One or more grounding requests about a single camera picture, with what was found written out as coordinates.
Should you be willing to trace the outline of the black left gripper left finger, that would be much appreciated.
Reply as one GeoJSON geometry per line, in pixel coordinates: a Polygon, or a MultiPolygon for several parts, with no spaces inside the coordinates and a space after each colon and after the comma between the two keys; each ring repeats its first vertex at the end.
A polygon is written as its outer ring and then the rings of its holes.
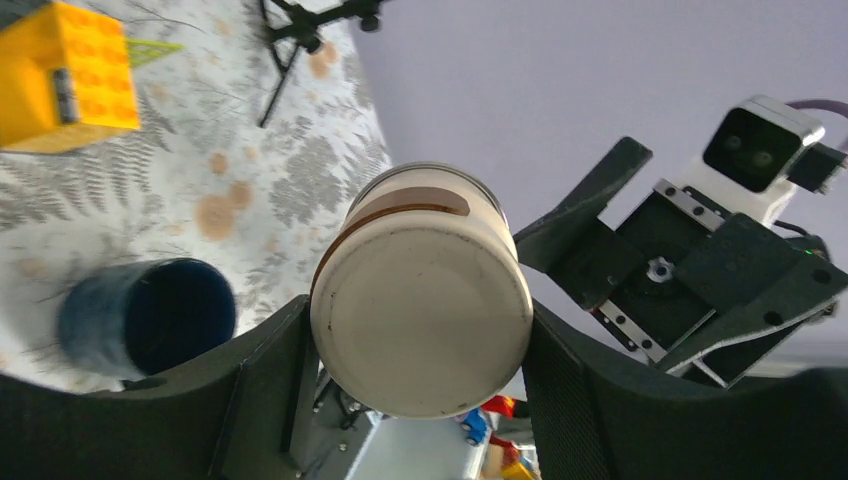
{"type": "Polygon", "coordinates": [[[1,380],[5,479],[294,479],[309,462],[309,300],[120,392],[1,380]]]}

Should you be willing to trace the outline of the cream brown steel tumbler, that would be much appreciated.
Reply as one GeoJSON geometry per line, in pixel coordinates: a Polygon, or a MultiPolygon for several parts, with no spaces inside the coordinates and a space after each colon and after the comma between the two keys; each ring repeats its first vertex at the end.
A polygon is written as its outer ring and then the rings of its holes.
{"type": "Polygon", "coordinates": [[[353,200],[316,268],[309,313],[344,391],[391,416],[436,419],[515,376],[533,305],[495,195],[454,166],[419,162],[353,200]]]}

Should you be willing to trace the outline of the dark blue mug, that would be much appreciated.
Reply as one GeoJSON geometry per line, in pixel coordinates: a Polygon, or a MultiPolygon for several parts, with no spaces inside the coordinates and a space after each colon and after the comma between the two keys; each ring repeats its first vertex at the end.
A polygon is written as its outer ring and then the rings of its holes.
{"type": "Polygon", "coordinates": [[[233,338],[236,298],[225,276],[193,258],[109,266],[74,286],[57,336],[76,366],[138,381],[233,338]]]}

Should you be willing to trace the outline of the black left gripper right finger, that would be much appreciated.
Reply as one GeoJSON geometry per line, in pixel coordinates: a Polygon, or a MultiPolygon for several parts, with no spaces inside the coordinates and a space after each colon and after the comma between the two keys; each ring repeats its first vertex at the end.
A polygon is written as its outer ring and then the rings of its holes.
{"type": "Polygon", "coordinates": [[[843,479],[847,373],[755,388],[665,375],[537,305],[523,362],[546,479],[843,479]]]}

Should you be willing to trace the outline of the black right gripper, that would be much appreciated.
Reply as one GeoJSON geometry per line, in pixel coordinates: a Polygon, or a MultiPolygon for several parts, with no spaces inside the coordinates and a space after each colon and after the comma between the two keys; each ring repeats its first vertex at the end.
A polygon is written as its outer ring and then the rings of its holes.
{"type": "Polygon", "coordinates": [[[549,275],[627,350],[669,374],[728,387],[847,288],[847,273],[752,218],[709,229],[667,181],[617,228],[598,219],[653,157],[619,139],[550,212],[516,234],[521,264],[549,275]]]}

